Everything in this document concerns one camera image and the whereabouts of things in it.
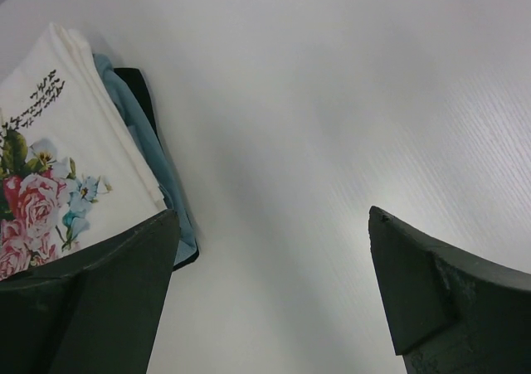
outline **blue flower print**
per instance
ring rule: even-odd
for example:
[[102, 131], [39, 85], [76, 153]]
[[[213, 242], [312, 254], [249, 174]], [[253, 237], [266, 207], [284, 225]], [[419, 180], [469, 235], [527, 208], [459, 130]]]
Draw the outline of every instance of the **blue flower print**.
[[71, 189], [70, 209], [73, 212], [87, 212], [92, 207], [92, 202], [98, 194], [100, 183], [97, 177], [87, 177], [81, 182], [76, 179], [75, 186]]
[[63, 241], [64, 249], [70, 249], [71, 242], [77, 239], [82, 231], [90, 229], [90, 223], [85, 219], [86, 211], [72, 212], [68, 211], [62, 219], [63, 225], [66, 226], [66, 240]]

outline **white napkin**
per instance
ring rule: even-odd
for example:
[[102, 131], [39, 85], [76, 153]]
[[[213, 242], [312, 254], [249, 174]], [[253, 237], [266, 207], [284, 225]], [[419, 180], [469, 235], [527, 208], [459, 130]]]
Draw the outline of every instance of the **white napkin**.
[[156, 178], [90, 73], [90, 46], [72, 35], [50, 25], [0, 85], [0, 279], [165, 208]]

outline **pink rose print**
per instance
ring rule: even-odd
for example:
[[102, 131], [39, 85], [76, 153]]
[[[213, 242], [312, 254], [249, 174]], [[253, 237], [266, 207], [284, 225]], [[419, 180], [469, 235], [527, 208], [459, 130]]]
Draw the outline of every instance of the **pink rose print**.
[[30, 241], [30, 250], [33, 255], [31, 266], [40, 266], [59, 259], [57, 245], [52, 244], [50, 233], [46, 233], [40, 240]]
[[20, 190], [21, 182], [22, 178], [18, 175], [13, 175], [3, 180], [3, 193], [6, 196], [7, 204], [11, 212], [17, 210], [18, 191]]
[[32, 173], [20, 183], [13, 213], [24, 224], [30, 239], [40, 239], [56, 226], [59, 209], [68, 200], [64, 182]]
[[31, 254], [22, 224], [19, 221], [2, 220], [2, 248], [0, 248], [0, 280], [26, 270], [30, 264]]
[[58, 158], [48, 138], [28, 146], [15, 129], [5, 130], [0, 158], [2, 280], [80, 250], [78, 236], [90, 229], [90, 210], [112, 187], [106, 177], [77, 174], [74, 159]]

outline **folded napkin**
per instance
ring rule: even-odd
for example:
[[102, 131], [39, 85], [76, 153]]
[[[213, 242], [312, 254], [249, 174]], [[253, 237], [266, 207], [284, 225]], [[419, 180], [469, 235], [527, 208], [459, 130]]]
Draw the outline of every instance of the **folded napkin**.
[[78, 32], [46, 29], [0, 85], [0, 116], [0, 279], [165, 208]]
[[[143, 154], [149, 167], [153, 170], [153, 174], [157, 178], [164, 195], [166, 206], [178, 213], [181, 227], [181, 242], [178, 246], [173, 267], [174, 269], [183, 267], [187, 263], [193, 262], [199, 252], [192, 224], [184, 206], [182, 192], [154, 130], [153, 112], [150, 109], [141, 107], [142, 105], [135, 98], [128, 83], [123, 81], [114, 72], [113, 66], [107, 56], [100, 54], [94, 55], [94, 63], [120, 117], [125, 122], [129, 133], [133, 136], [137, 147]], [[138, 70], [133, 74], [131, 72], [135, 71], [135, 69], [127, 70], [129, 70], [129, 73], [126, 74], [129, 74], [130, 80], [134, 80], [137, 89], [144, 90], [144, 103], [151, 108], [151, 101], [144, 83], [144, 78]], [[146, 114], [150, 114], [152, 121], [149, 121]]]

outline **green leaf print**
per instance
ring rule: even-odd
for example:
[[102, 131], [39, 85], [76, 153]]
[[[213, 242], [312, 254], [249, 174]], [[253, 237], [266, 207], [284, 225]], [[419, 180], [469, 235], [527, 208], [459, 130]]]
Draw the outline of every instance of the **green leaf print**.
[[8, 129], [4, 138], [2, 168], [10, 174], [19, 173], [26, 161], [27, 145], [24, 137], [14, 129]]

